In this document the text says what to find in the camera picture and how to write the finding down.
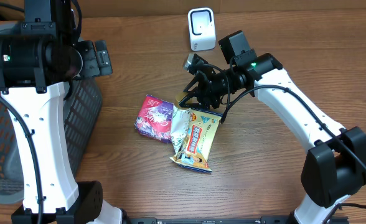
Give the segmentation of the red purple pad pack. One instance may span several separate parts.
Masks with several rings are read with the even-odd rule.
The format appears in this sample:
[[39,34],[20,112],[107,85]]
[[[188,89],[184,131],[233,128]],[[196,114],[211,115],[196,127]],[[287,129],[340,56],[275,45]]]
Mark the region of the red purple pad pack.
[[172,112],[172,103],[146,95],[136,118],[135,128],[144,136],[171,143]]

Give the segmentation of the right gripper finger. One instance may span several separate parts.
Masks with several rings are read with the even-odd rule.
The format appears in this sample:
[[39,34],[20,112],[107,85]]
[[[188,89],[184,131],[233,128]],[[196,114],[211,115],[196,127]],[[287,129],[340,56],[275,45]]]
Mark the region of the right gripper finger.
[[179,106],[181,108],[200,108],[201,103],[194,103],[199,94],[194,91],[179,93]]
[[201,78],[199,76],[195,76],[183,89],[184,93],[195,93],[198,89],[198,85],[201,82]]

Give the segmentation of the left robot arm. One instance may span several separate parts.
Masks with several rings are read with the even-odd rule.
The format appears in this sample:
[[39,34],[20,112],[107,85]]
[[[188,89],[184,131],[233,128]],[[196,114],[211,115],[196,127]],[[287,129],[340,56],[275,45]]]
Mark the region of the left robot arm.
[[77,1],[26,1],[24,20],[0,27],[0,103],[12,119],[24,179],[13,223],[122,224],[98,181],[77,182],[65,138],[63,103],[74,80],[112,73],[103,41],[82,41]]

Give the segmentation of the yellow snack bag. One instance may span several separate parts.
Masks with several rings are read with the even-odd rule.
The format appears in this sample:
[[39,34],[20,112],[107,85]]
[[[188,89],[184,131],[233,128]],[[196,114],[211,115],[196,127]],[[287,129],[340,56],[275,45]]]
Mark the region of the yellow snack bag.
[[211,173],[208,159],[221,118],[220,113],[190,109],[181,147],[171,160],[188,169]]

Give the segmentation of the white tube gold cap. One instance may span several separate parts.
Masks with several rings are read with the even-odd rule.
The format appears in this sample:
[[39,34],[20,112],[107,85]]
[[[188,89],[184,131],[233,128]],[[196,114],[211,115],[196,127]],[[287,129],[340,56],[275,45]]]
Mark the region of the white tube gold cap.
[[179,102],[187,95],[186,92],[180,92],[175,97],[171,119],[171,143],[177,154],[181,149],[184,138],[187,135],[190,119],[190,108],[183,108]]

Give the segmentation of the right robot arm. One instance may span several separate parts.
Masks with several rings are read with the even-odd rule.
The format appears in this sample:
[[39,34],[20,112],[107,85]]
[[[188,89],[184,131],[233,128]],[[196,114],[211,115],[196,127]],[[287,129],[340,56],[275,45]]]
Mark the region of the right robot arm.
[[335,212],[366,185],[366,134],[347,129],[321,111],[292,81],[271,54],[257,55],[242,31],[219,41],[228,68],[222,70],[197,54],[184,64],[193,80],[182,107],[218,108],[224,96],[251,95],[271,108],[306,153],[301,183],[306,196],[287,217],[262,223],[335,223]]

